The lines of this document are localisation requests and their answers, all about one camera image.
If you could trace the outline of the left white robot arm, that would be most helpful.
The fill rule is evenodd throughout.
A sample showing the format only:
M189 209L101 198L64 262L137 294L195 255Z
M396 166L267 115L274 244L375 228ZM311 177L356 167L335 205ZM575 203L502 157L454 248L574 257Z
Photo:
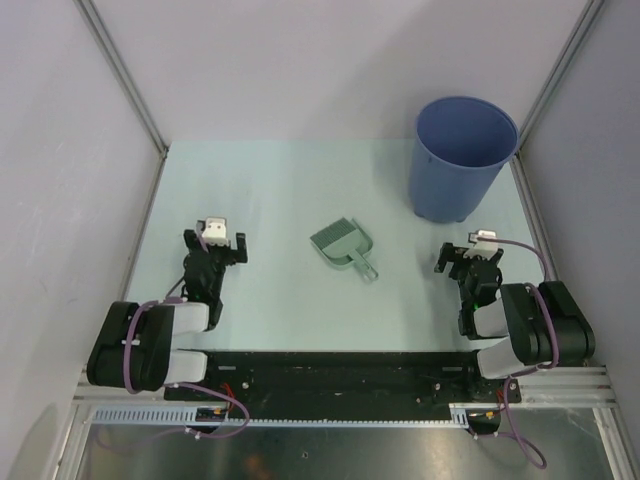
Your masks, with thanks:
M186 230L183 238L183 274L164 299L111 304L87 361L90 384L138 393L186 382L202 400L219 392L221 376L207 366L207 356L175 348L172 341L217 327L226 270L248 262L246 235L237 233L231 246L226 228L215 224L202 232Z

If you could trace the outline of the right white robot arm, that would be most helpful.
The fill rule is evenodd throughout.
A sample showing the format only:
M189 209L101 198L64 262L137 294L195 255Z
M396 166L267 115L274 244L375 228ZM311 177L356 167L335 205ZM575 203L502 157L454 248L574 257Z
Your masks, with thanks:
M461 376L463 393L484 401L497 379L580 364L595 353L595 334L572 294L559 280L506 283L497 240L472 236L469 247L442 244L434 271L450 266L460 298L459 333L494 340L476 352L477 367Z

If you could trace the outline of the blue plastic waste bin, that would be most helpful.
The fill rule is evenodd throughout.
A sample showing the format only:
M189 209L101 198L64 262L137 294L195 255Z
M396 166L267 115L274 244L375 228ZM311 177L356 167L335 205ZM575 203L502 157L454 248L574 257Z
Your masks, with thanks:
M441 224L466 220L519 143L512 118L491 102L449 96L427 104L416 118L409 171L414 213Z

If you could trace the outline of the small green hand brush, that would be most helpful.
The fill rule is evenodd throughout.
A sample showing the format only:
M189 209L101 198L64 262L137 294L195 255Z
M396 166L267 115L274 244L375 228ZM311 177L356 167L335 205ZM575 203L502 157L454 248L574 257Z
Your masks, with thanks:
M320 251L327 248L348 246L356 226L350 220L342 217L310 236L311 243Z

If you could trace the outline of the green plastic dustpan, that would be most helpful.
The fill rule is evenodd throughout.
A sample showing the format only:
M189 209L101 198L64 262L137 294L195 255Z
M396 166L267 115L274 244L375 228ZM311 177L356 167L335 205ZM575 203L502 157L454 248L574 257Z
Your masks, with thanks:
M373 248L373 240L354 220L350 221L355 224L356 233L348 246L343 246L342 248L332 247L320 251L311 244L331 267L338 270L346 270L353 267L366 281L376 281L379 278L379 273L367 259Z

